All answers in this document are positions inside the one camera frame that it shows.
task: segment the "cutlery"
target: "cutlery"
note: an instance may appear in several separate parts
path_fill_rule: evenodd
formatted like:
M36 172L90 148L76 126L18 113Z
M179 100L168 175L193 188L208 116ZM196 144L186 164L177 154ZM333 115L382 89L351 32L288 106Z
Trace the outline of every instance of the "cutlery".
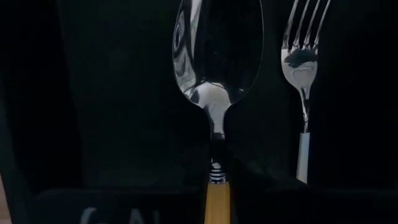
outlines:
M210 123L205 223L227 224L229 161L224 116L248 92L259 71L261 3L183 0L172 45L177 85L188 100L205 111Z
M299 4L299 0L294 1L285 29L281 50L282 71L287 81L300 93L302 103L304 129L303 133L300 134L300 147L298 151L296 178L305 183L307 183L308 155L310 145L310 132L308 131L308 115L310 108L308 101L310 98L311 85L318 70L319 35L323 20L325 19L326 12L330 4L330 0L327 0L326 4L323 5L322 10L321 0L317 0L313 11L308 11L310 1L311 0L306 0L302 13L298 15L300 22L298 24L297 30L295 31L294 39L291 42L290 36L293 34L292 26ZM311 16L311 18L308 24L307 32L305 33L305 37L302 42L300 40L300 36L306 15ZM312 30L316 29L316 27L313 28L313 25L316 23L318 23L317 33L315 39L312 41Z

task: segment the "yellow handle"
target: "yellow handle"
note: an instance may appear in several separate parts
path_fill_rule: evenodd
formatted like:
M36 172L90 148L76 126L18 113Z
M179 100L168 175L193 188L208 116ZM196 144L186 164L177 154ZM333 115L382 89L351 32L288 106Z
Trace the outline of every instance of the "yellow handle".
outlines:
M208 184L205 224L230 224L229 183Z

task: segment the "fork tine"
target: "fork tine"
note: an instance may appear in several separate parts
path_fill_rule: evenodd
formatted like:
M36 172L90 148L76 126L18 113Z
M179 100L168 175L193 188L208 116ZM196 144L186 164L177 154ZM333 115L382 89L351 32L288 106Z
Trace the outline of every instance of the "fork tine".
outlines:
M313 10L311 21L310 21L310 24L308 25L307 33L305 34L304 46L310 46L311 27L313 24L313 20L317 14L320 1L321 0L317 1L317 5L315 6L315 9Z
M323 20L325 19L325 16L326 16L326 12L328 11L329 4L330 4L330 0L328 0L328 2L326 3L325 10L323 11L322 18L321 18L321 21L320 21L319 26L318 26L317 36L315 37L315 41L314 41L315 45L318 45L319 33L321 32L321 27L322 27L322 24L323 24Z
M298 25L298 28L297 28L296 38L294 39L293 46L299 46L299 44L300 44L301 27L303 26L305 13L307 12L307 8L308 8L309 4L310 4L310 0L307 0L307 2L305 3L305 6L304 6L303 14L301 16L300 24Z
M292 30L293 18L294 18L294 14L296 12L296 8L297 8L298 4L299 4L299 0L295 0L293 3L292 10L290 12L289 20L287 21L287 27L285 30L284 40L283 40L284 48L287 48L289 45L290 31Z

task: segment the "white handle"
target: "white handle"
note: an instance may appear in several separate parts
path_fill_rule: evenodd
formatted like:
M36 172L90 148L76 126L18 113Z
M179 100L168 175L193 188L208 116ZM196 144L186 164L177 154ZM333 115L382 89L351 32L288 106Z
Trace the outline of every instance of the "white handle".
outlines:
M307 183L309 154L310 154L310 133L301 133L300 148L298 149L296 178L304 183Z

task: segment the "silver fork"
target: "silver fork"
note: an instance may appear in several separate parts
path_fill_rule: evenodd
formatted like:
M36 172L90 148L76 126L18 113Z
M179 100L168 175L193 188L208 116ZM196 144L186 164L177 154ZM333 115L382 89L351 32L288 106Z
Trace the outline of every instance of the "silver fork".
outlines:
M315 36L315 40L312 44L310 42L312 25L315 20L315 16L320 8L321 2L321 0L316 0L317 4L315 5L315 8L312 12L311 20L308 24L308 29L307 33L305 34L304 42L303 44L301 44L300 33L302 30L305 15L307 13L308 5L310 4L311 0L306 1L307 2L305 3L302 15L300 17L300 22L297 27L295 38L293 40L293 43L289 44L293 19L297 9L297 5L299 4L299 0L294 1L292 11L290 12L289 20L287 22L281 50L281 64L284 76L287 81L298 90L301 97L304 129L303 133L300 134L300 147L298 150L296 178L304 183L307 183L308 155L310 145L310 133L308 131L308 114L310 108L308 100L310 98L311 85L315 79L315 75L317 74L318 69L319 33L330 4L330 0L327 0L318 26L317 35Z

